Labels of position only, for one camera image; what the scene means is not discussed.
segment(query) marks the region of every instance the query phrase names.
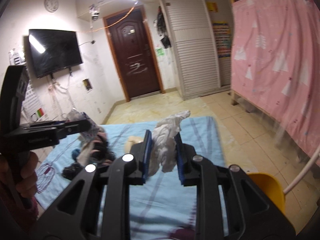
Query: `security camera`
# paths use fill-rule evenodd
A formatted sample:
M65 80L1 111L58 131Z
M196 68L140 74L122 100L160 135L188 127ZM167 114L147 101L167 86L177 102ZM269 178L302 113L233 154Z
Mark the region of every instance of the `security camera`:
M100 8L99 7L98 8L95 7L95 5L93 4L93 5L90 6L89 13L91 14L91 19L93 21L96 21L99 18Z

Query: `white wall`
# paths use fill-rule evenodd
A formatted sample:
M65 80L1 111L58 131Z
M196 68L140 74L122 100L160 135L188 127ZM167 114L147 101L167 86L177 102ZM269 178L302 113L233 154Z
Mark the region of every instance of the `white wall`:
M153 25L153 21L157 19L159 5L160 4L156 2L144 4L154 49L163 48L161 37L157 33L157 28ZM172 60L173 54L171 54L170 49L166 50L166 54L164 57L157 57L164 89L176 87L173 77L174 62Z
M49 13L44 8L44 0L11 0L0 19L0 85L9 65L8 52L23 45L23 36L28 35L29 29L60 29L77 32L89 29L88 22L76 18L75 0L59 0L59 4L56 12ZM89 33L77 33L77 36L79 44L91 41ZM108 68L109 64L101 63L97 44L84 44L80 47L80 51L84 63L72 68L74 72L70 80L69 92L80 111L85 111L95 122L101 123L116 101L113 94L109 92L111 84L108 84L106 78L109 71L105 67ZM53 103L48 92L47 78L36 79L32 72L30 75L49 118L60 116L59 108ZM67 86L68 70L59 71L54 76L62 86ZM82 83L85 78L89 78L93 86L93 90L88 93ZM68 113L72 108L68 97L61 93L56 95L63 113Z
M103 28L103 19L98 19L93 23L93 28L95 30ZM124 93L119 80L119 76L116 72L116 66L111 54L109 42L107 40L106 31L104 29L93 33L94 40L96 41L97 51L99 53L100 59L105 66L105 77L106 86L109 93L115 99L115 101L124 100Z

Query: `plastic bag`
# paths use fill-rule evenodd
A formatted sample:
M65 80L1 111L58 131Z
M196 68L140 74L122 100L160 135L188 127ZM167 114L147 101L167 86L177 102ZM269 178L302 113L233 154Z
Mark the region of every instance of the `plastic bag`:
M181 131L180 123L190 116L186 110L170 115L157 123L152 132L153 148L149 163L149 176L153 176L162 165L162 172L170 172L177 164L176 142L174 137Z
M67 114L67 122L74 122L80 120L89 120L91 128L87 132L81 132L84 142L92 141L99 132L99 126L89 117L85 112L79 112L76 109L72 109Z

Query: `red sleeve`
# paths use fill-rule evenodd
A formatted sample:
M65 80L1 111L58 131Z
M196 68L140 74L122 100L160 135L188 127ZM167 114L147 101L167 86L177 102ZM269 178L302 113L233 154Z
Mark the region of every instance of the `red sleeve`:
M38 217L38 206L36 199L32 198L32 208L25 210L17 207L14 200L10 197L10 192L4 184L0 183L0 198L4 202L8 211L12 215L17 224L25 231L28 232Z

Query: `wardrobe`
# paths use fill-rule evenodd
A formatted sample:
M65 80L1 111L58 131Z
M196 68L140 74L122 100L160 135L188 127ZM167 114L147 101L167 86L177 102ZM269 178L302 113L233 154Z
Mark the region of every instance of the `wardrobe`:
M230 88L230 0L161 0L183 99Z

